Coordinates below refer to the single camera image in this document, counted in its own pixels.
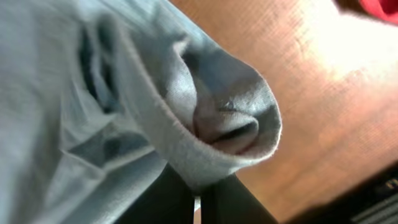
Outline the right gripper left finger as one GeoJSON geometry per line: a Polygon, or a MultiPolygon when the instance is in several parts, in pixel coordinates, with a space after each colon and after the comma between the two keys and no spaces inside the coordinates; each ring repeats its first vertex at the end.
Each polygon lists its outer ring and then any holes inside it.
{"type": "Polygon", "coordinates": [[[195,199],[170,165],[115,221],[116,224],[192,224],[195,199]]]}

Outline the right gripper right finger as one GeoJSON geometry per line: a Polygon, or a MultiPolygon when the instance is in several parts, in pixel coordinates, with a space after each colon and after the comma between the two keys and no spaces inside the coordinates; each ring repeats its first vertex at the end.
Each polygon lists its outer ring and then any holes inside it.
{"type": "Polygon", "coordinates": [[[278,224],[234,174],[209,186],[200,198],[202,224],[278,224]]]}

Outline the light blue grey t-shirt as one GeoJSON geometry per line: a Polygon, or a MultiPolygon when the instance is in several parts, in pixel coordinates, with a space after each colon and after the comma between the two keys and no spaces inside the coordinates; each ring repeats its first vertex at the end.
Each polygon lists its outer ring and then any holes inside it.
{"type": "Polygon", "coordinates": [[[115,223],[167,168],[195,195],[281,131],[265,79],[171,2],[1,2],[2,223],[115,223]]]}

